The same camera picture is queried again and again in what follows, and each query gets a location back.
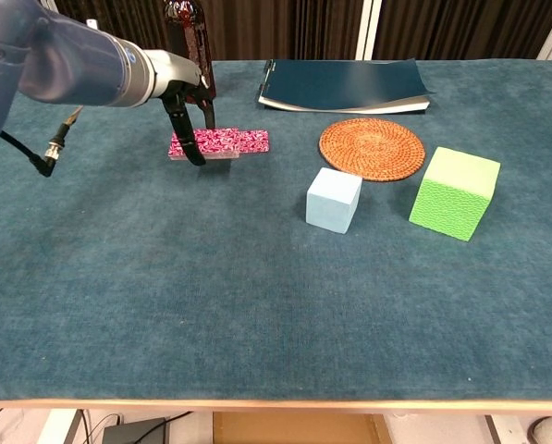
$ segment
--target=floor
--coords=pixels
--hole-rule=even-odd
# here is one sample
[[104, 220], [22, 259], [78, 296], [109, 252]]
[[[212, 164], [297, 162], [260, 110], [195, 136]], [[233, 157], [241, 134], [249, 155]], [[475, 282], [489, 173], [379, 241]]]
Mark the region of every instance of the floor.
[[[0, 444], [35, 444], [41, 435], [49, 410], [4, 409], [0, 413]], [[110, 413], [107, 410], [86, 412], [89, 430]], [[155, 417], [169, 417], [179, 412], [138, 411], [120, 412], [125, 422]], [[537, 416], [518, 417], [526, 430]], [[386, 426], [394, 444], [495, 444], [484, 416], [466, 414], [386, 414]], [[195, 413], [172, 423], [168, 444], [212, 444], [212, 414]], [[115, 423], [115, 417], [104, 420], [92, 433], [92, 444], [101, 444], [103, 428]], [[83, 425], [72, 444], [85, 439]]]

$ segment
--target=light blue cube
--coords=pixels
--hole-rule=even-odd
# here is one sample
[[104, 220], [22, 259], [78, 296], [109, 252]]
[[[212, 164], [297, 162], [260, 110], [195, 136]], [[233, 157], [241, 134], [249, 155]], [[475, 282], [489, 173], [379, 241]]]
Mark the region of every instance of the light blue cube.
[[306, 223], [345, 234], [356, 212], [362, 178], [321, 168], [306, 193]]

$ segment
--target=dark curtain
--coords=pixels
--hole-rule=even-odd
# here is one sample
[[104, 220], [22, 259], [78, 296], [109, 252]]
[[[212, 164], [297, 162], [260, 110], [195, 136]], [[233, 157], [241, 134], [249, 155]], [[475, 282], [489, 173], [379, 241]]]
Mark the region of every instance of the dark curtain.
[[60, 14], [85, 22], [97, 19], [99, 29], [146, 49], [166, 45], [163, 2], [154, 0], [56, 0]]
[[[352, 59], [362, 0], [199, 0], [214, 60]], [[167, 48], [162, 0], [56, 0], [60, 13], [143, 48]]]
[[552, 0], [383, 0], [373, 59], [536, 58]]

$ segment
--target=cardboard box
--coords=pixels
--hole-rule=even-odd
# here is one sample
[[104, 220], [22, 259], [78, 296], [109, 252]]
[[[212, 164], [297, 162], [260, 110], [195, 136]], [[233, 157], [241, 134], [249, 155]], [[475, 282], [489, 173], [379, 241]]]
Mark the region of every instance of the cardboard box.
[[214, 413], [215, 444], [392, 444], [382, 415]]

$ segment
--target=dark blue folder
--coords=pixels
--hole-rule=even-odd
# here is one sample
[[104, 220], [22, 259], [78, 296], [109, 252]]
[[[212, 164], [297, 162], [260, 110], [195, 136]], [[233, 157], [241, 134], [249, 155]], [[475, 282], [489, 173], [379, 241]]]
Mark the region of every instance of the dark blue folder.
[[260, 102], [283, 108], [286, 107], [282, 105], [291, 105], [338, 111], [372, 108], [416, 97], [429, 104], [425, 96], [430, 93], [423, 85], [415, 60], [375, 63], [276, 59], [268, 65]]

